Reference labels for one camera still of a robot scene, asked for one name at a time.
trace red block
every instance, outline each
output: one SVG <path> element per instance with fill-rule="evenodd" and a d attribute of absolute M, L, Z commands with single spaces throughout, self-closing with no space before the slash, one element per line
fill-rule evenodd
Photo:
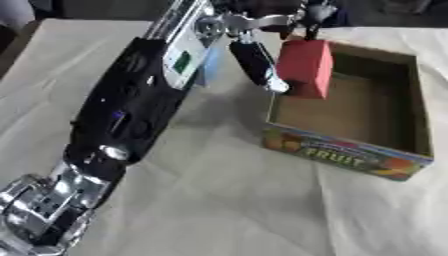
<path fill-rule="evenodd" d="M 327 41 L 291 40 L 283 43 L 277 72 L 291 85 L 291 95 L 325 99 L 332 70 L 333 58 Z"/>

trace robotic arm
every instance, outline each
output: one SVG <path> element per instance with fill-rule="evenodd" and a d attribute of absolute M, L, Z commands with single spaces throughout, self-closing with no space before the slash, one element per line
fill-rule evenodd
<path fill-rule="evenodd" d="M 318 11 L 308 7 L 302 2 L 290 14 L 254 18 L 231 0 L 176 0 L 100 79 L 50 175 L 26 175 L 0 191 L 0 255 L 59 256 L 76 245 L 128 166 L 165 130 L 208 51 L 225 35 L 233 38 L 230 50 L 255 84 L 287 92 L 252 31 L 274 26 L 285 34 L 303 24 L 311 29 L 334 11 L 325 3 Z"/>

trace fruit box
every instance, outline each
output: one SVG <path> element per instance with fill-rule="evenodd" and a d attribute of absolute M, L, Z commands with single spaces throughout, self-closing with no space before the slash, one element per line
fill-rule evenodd
<path fill-rule="evenodd" d="M 273 96 L 263 145 L 404 181 L 433 161 L 415 56 L 331 44 L 326 100 Z"/>

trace white tablecloth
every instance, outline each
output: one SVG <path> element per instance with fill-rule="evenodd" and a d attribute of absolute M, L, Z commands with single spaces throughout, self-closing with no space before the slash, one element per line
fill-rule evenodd
<path fill-rule="evenodd" d="M 95 81 L 146 22 L 42 24 L 0 85 L 0 186 L 48 173 Z M 436 161 L 405 183 L 259 146 L 269 95 L 228 51 L 71 255 L 446 256 L 448 30 L 348 28 L 326 38 L 417 54 Z M 260 36 L 276 54 L 277 35 Z"/>

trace table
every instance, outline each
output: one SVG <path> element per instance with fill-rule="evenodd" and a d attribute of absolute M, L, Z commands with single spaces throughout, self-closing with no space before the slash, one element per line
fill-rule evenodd
<path fill-rule="evenodd" d="M 0 84 L 1 187 L 51 170 L 95 81 L 146 27 L 41 24 Z M 321 35 L 418 55 L 433 165 L 398 183 L 261 148 L 269 95 L 223 51 L 215 81 L 191 93 L 71 255 L 446 255 L 448 30 L 343 28 Z M 277 35 L 260 39 L 278 52 Z"/>

